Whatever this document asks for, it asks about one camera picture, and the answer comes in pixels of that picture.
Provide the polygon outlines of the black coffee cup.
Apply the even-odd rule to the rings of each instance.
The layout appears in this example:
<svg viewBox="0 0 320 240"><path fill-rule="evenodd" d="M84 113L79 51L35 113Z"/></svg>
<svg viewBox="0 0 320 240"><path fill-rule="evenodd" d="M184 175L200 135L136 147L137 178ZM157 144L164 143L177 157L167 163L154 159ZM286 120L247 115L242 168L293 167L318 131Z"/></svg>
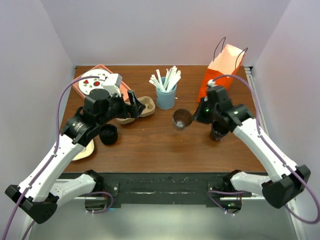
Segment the black coffee cup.
<svg viewBox="0 0 320 240"><path fill-rule="evenodd" d="M228 128L220 125L217 121L214 121L211 125L211 130L210 130L210 138L213 141L221 141L222 138L227 136L229 133Z"/></svg>
<svg viewBox="0 0 320 240"><path fill-rule="evenodd" d="M192 114L187 109L177 109L172 115L172 121L177 130L183 130L192 123Z"/></svg>

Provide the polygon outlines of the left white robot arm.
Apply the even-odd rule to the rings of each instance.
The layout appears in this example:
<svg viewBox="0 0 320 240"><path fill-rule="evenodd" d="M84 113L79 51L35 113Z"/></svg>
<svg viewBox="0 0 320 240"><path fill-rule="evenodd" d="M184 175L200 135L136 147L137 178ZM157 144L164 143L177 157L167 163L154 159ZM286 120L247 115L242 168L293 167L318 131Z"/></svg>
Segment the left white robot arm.
<svg viewBox="0 0 320 240"><path fill-rule="evenodd" d="M30 216L42 224L53 216L58 207L81 195L99 196L104 190L104 179L88 170L64 186L54 186L69 163L99 135L101 127L118 119L137 119L145 109L133 90L130 103L105 89L94 89L58 132L56 143L37 168L18 185L9 185L5 194Z"/></svg>

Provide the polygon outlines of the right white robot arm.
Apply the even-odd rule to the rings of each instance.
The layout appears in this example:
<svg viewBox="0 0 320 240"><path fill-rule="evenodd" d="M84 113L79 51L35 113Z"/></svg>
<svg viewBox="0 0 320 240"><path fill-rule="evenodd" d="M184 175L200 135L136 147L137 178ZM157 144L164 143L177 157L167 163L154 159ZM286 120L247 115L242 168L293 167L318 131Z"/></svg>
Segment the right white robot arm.
<svg viewBox="0 0 320 240"><path fill-rule="evenodd" d="M244 104L233 106L223 86L208 87L200 99L193 120L217 125L237 136L263 165L266 176L234 170L224 178L223 192L230 197L245 191L258 194L274 208L280 209L300 194L311 175L306 165L297 165L289 159L256 124L252 112Z"/></svg>

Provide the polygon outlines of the cardboard cup carrier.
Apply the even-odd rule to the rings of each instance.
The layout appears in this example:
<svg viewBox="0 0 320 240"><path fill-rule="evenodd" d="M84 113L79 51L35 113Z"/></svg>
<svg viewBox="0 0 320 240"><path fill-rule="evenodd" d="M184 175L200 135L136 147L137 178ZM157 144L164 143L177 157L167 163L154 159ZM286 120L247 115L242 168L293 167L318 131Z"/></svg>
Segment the cardboard cup carrier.
<svg viewBox="0 0 320 240"><path fill-rule="evenodd" d="M142 111L140 118L148 117L155 112L156 104L153 99L149 96L139 97L138 100L145 106ZM135 118L116 118L116 121L121 125L126 125L133 122Z"/></svg>

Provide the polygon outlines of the blue straw holder cup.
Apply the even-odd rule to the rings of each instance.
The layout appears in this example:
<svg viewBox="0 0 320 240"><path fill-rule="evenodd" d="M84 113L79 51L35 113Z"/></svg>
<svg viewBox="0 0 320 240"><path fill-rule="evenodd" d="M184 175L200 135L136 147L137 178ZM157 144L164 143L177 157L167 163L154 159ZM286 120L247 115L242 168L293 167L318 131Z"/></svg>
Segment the blue straw holder cup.
<svg viewBox="0 0 320 240"><path fill-rule="evenodd" d="M160 109L169 110L175 105L177 84L171 89L170 92L163 92L159 88L155 88L156 104Z"/></svg>

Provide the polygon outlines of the stack of black lids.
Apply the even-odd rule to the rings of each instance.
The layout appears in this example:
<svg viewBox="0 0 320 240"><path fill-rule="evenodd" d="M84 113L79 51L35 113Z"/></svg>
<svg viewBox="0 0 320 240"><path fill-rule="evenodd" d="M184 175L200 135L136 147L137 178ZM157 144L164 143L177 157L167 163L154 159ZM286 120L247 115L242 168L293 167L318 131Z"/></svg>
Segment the stack of black lids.
<svg viewBox="0 0 320 240"><path fill-rule="evenodd" d="M99 138L105 145L113 145L118 140L118 130L113 124L105 124L100 128Z"/></svg>

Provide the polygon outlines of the white wrapped straws bundle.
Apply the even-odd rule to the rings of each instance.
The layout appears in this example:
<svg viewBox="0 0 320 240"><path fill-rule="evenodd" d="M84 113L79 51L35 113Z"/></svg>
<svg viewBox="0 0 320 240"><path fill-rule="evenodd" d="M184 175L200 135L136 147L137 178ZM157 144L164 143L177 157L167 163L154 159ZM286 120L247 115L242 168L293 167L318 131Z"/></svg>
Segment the white wrapped straws bundle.
<svg viewBox="0 0 320 240"><path fill-rule="evenodd" d="M181 79L182 72L174 65L170 69L166 69L164 76L161 75L160 70L156 69L155 74L150 76L148 82L156 89L163 93L171 92Z"/></svg>

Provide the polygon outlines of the watermelon pattern plate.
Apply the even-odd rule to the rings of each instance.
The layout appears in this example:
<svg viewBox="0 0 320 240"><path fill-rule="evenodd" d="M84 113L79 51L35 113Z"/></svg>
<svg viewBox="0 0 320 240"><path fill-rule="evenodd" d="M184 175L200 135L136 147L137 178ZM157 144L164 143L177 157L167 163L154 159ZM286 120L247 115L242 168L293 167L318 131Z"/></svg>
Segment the watermelon pattern plate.
<svg viewBox="0 0 320 240"><path fill-rule="evenodd" d="M101 80L99 80L100 75L108 76L111 74L109 71L105 69L92 69L85 72L82 77L86 77L83 80L78 82L78 88L81 94L88 95L91 90L98 89L101 84Z"/></svg>

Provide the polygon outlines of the cream panda plate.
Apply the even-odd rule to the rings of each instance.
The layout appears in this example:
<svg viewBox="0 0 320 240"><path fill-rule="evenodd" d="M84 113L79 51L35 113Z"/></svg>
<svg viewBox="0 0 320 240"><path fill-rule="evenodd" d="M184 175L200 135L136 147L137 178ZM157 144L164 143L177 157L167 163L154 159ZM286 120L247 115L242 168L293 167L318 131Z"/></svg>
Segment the cream panda plate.
<svg viewBox="0 0 320 240"><path fill-rule="evenodd" d="M84 158L89 157L95 150L95 144L94 144L94 140L92 139L88 145L80 152L78 153L72 161L78 161Z"/></svg>

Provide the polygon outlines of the orange paper bag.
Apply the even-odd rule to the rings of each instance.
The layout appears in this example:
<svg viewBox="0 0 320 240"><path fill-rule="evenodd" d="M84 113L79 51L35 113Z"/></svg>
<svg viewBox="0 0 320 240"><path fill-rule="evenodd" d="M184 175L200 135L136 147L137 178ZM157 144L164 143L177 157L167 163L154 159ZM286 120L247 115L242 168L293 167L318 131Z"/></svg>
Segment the orange paper bag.
<svg viewBox="0 0 320 240"><path fill-rule="evenodd" d="M230 44L225 44L226 37L224 36L213 53L213 59L208 65L197 95L197 102L206 96L207 83L216 77L222 75L235 75L248 51L248 48L240 49Z"/></svg>

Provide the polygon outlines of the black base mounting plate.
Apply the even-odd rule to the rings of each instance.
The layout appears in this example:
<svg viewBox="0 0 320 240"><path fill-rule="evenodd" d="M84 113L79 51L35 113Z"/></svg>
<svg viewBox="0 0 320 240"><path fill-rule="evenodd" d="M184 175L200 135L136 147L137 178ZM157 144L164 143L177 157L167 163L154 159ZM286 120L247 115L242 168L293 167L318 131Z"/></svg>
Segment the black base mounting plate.
<svg viewBox="0 0 320 240"><path fill-rule="evenodd" d="M101 172L104 188L113 200L102 195L84 196L86 210L102 210L109 204L120 208L124 204L146 205L205 205L215 207L217 201L228 210L240 209L244 198L254 197L253 193L242 195L207 195L210 190L227 192L223 187L225 172Z"/></svg>

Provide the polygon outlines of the aluminium frame rail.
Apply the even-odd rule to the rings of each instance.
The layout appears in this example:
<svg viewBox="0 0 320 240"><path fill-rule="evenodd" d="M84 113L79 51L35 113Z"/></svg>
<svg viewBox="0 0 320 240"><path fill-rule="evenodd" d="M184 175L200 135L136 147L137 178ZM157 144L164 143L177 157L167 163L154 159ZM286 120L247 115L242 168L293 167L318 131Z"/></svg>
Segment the aluminium frame rail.
<svg viewBox="0 0 320 240"><path fill-rule="evenodd" d="M265 131L265 133L267 135L269 135L269 131L268 131L268 128L267 128L267 125L266 125L265 117L264 117L264 114L262 112L261 104L260 104L260 101L259 101L259 98L258 98L258 92L257 92L257 89L256 89L255 79L254 79L254 76L252 74L252 69L253 69L252 66L245 66L244 67L244 71L245 71L245 74L246 74L246 78L247 78L248 84L253 90L253 93L251 94L252 98L254 98L253 102L254 102L255 106L258 108L259 124L260 124L261 128Z"/></svg>

